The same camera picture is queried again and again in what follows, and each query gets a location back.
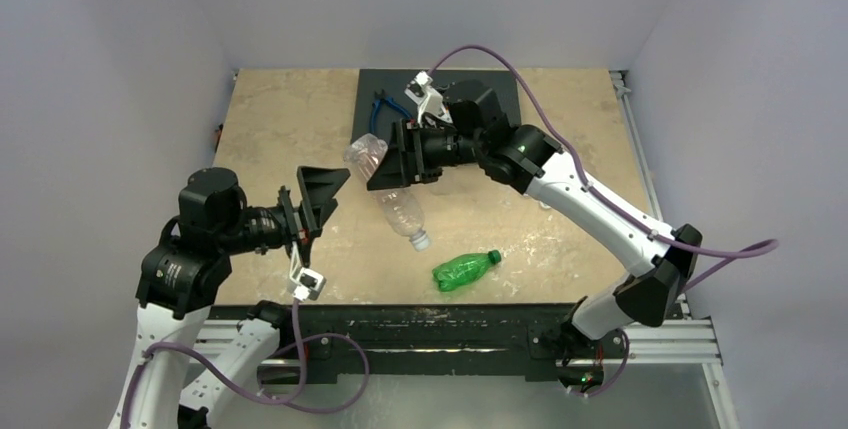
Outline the slim clear plastic bottle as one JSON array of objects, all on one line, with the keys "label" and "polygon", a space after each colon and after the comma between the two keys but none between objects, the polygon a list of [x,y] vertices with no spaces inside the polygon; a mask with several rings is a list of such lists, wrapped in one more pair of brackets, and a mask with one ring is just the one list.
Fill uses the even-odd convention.
[{"label": "slim clear plastic bottle", "polygon": [[[343,153],[343,161],[358,180],[367,184],[387,153],[387,143],[371,133],[354,140]],[[370,190],[391,229],[405,238],[418,252],[428,249],[431,240],[424,228],[423,210],[409,189]]]}]

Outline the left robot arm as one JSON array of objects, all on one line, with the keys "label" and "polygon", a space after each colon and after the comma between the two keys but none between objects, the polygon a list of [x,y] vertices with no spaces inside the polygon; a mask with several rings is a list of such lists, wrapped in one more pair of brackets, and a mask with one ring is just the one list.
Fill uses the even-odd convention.
[{"label": "left robot arm", "polygon": [[133,353],[114,428],[208,428],[233,396],[266,403],[244,388],[266,358],[296,353],[307,361],[297,305],[263,301],[216,358],[194,345],[236,255],[284,249],[296,302],[316,299],[325,279],[311,266],[314,241],[337,208],[347,169],[301,166],[302,200],[287,188],[269,207],[252,206],[228,168],[194,172],[178,196],[178,212],[143,258]]}]

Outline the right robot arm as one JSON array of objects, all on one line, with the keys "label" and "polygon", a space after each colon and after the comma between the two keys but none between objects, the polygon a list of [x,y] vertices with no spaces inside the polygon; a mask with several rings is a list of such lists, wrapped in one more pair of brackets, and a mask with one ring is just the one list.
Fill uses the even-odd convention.
[{"label": "right robot arm", "polygon": [[639,323],[660,326],[690,279],[702,233],[690,224],[674,228],[618,197],[536,126],[515,125],[497,94],[479,80],[440,91],[412,82],[407,95],[424,108],[439,102],[450,121],[428,127],[394,124],[386,154],[367,181],[370,191],[438,180],[444,168],[476,163],[492,180],[566,216],[599,241],[627,272],[620,282],[579,302],[561,330],[564,348],[584,356],[609,332]]}]

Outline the green plastic bottle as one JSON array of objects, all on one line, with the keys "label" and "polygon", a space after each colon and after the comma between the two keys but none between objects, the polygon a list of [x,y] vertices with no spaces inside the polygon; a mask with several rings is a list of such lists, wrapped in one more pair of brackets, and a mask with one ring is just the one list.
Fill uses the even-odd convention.
[{"label": "green plastic bottle", "polygon": [[452,292],[482,278],[490,269],[502,262],[498,250],[469,253],[439,264],[431,275],[440,292]]}]

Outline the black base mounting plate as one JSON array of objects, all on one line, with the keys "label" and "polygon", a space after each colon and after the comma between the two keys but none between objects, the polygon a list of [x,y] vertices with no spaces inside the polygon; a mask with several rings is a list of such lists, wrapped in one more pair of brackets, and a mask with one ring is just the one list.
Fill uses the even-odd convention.
[{"label": "black base mounting plate", "polygon": [[312,305],[299,309],[308,381],[359,374],[515,376],[594,385],[625,354],[621,330],[582,343],[563,333],[569,303]]}]

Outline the black network switch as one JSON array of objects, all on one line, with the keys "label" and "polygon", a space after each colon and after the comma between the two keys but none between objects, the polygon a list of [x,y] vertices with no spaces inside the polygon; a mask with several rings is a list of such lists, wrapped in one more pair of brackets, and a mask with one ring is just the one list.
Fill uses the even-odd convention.
[{"label": "black network switch", "polygon": [[[373,133],[385,141],[389,140],[391,123],[401,117],[399,112],[381,104],[377,114],[376,128],[371,127],[373,103],[382,93],[392,98],[409,114],[414,114],[415,105],[405,96],[404,87],[419,71],[421,69],[361,69],[359,71],[350,143],[366,133]],[[507,70],[440,69],[433,76],[433,81],[438,87],[464,80],[479,80],[491,88],[510,122],[521,123],[518,84],[511,73]]]}]

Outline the aluminium frame rail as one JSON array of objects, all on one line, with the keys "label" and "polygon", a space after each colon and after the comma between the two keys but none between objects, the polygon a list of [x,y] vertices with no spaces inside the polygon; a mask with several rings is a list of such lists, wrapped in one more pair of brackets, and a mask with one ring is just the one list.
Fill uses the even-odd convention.
[{"label": "aluminium frame rail", "polygon": [[[549,324],[500,321],[459,327],[352,325],[347,336],[368,355],[372,370],[384,374],[483,374],[495,370],[560,364]],[[631,325],[604,337],[603,359],[646,364],[701,364],[719,359],[713,329],[705,322],[676,320],[659,328]]]}]

